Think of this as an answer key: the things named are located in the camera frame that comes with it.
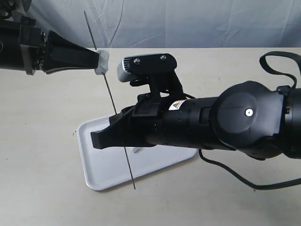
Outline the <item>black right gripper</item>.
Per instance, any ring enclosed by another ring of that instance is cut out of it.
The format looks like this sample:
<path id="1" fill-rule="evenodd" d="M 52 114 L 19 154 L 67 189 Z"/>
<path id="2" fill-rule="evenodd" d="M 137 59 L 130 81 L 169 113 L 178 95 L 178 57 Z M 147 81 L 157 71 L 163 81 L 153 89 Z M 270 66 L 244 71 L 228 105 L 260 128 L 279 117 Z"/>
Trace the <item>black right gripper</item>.
<path id="1" fill-rule="evenodd" d="M 90 132 L 96 149 L 153 147 L 202 148 L 202 99 L 142 96 L 138 102 L 109 118 L 109 126 Z"/>

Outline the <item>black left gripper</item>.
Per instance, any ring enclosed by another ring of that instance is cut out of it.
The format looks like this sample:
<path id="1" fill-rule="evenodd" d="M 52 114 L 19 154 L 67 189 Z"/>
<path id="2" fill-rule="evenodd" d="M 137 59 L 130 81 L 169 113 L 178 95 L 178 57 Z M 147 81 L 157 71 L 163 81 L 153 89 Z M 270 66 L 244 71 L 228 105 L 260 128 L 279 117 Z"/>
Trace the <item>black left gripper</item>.
<path id="1" fill-rule="evenodd" d="M 36 20 L 27 16 L 20 20 L 19 45 L 27 75 L 34 75 L 41 66 L 47 75 L 93 70 L 98 66 L 96 52 L 74 44 L 54 31 L 49 31 L 46 41 L 46 34 L 36 27 Z"/>

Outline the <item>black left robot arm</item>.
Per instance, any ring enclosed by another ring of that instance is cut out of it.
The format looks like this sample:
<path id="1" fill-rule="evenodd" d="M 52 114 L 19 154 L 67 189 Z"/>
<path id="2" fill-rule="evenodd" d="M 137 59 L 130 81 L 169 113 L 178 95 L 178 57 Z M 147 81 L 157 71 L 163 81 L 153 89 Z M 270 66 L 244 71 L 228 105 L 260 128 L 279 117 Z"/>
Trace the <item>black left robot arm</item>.
<path id="1" fill-rule="evenodd" d="M 34 75 L 98 67 L 99 54 L 72 43 L 56 32 L 44 33 L 35 19 L 0 22 L 0 67 Z"/>

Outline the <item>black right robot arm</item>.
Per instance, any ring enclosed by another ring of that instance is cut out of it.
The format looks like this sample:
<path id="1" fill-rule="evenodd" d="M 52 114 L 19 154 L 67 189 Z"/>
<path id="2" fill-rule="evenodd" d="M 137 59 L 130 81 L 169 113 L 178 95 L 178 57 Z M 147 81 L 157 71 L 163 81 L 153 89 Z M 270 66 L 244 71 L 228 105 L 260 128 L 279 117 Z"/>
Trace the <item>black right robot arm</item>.
<path id="1" fill-rule="evenodd" d="M 217 97 L 147 93 L 90 136 L 96 149 L 166 145 L 241 151 L 258 160 L 280 154 L 299 159 L 301 91 L 289 86 L 270 90 L 247 81 Z"/>

